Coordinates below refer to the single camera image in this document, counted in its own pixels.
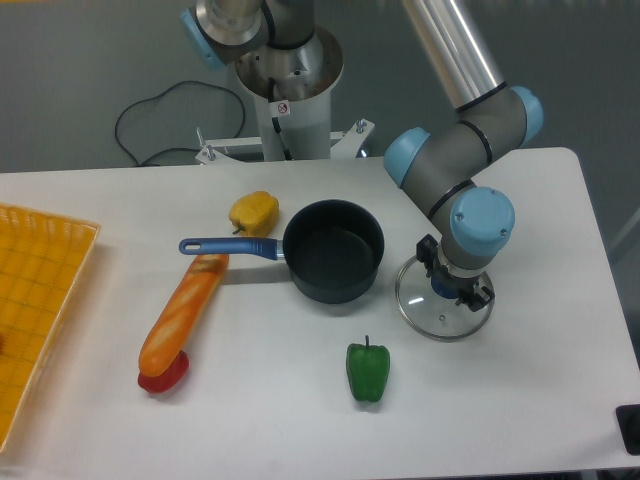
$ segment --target yellow bell pepper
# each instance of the yellow bell pepper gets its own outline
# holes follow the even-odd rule
[[[235,233],[245,237],[266,237],[280,216],[278,199],[257,191],[238,199],[229,211]]]

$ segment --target green bell pepper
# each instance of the green bell pepper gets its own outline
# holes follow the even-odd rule
[[[347,348],[347,376],[353,398],[358,401],[378,402],[387,385],[391,358],[383,345],[352,343]]]

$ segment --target white table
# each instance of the white table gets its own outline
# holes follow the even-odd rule
[[[639,371],[578,159],[509,154],[476,178],[517,220],[491,264],[490,321],[456,343],[417,334],[394,303],[400,266],[435,231],[380,159],[0,175],[0,201],[92,220],[97,248],[0,476],[38,479],[364,479],[635,466],[615,408]],[[185,347],[188,377],[151,397],[137,357],[191,258],[183,237],[228,236],[229,207],[265,189],[280,237],[308,203],[370,210],[387,248],[375,284],[322,305],[284,263],[235,256]],[[358,405],[347,346],[391,352],[380,404]]]

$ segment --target blue joint cap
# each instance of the blue joint cap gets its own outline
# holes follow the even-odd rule
[[[224,68],[224,63],[220,60],[218,55],[216,55],[216,52],[211,48],[211,45],[209,45],[207,39],[204,38],[204,35],[202,35],[202,32],[189,9],[182,12],[180,19],[187,31],[189,40],[191,40],[191,44],[202,61],[212,70],[220,70],[221,68]]]
[[[384,153],[384,168],[398,187],[402,186],[404,177],[427,138],[429,134],[422,128],[412,128],[396,138]]]
[[[471,255],[491,257],[509,241],[516,214],[504,193],[488,187],[467,190],[451,209],[454,240]]]
[[[544,124],[544,111],[542,110],[540,100],[538,100],[529,89],[525,87],[511,87],[511,90],[520,97],[524,104],[524,109],[527,112],[527,130],[524,134],[524,140],[522,141],[522,145],[524,145],[542,129],[542,125]]]

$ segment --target warning sticker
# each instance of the warning sticker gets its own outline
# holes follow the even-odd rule
[[[269,112],[271,113],[272,118],[284,117],[291,113],[291,107],[287,100],[279,100],[277,102],[269,103]]]

